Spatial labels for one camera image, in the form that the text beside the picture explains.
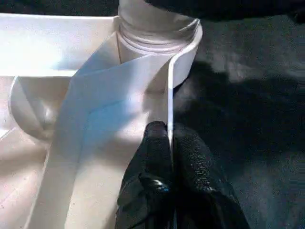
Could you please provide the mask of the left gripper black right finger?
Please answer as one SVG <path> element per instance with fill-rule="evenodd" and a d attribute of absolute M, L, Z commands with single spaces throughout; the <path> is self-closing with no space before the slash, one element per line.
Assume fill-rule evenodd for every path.
<path fill-rule="evenodd" d="M 195 131 L 174 130 L 173 159 L 178 228 L 248 228 L 233 187 Z"/>

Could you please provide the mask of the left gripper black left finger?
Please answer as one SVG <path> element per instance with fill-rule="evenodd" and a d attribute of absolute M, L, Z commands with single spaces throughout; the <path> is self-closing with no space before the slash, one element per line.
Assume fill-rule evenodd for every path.
<path fill-rule="evenodd" d="M 127 166 L 117 198 L 116 228 L 172 226 L 172 159 L 167 126 L 149 123 Z"/>

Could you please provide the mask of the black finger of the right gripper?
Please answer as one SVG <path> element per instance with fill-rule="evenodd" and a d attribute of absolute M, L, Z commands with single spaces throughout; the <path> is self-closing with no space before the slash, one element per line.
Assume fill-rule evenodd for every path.
<path fill-rule="evenodd" d="M 268 0 L 147 0 L 169 12 L 199 19 L 244 19 L 266 14 Z"/>

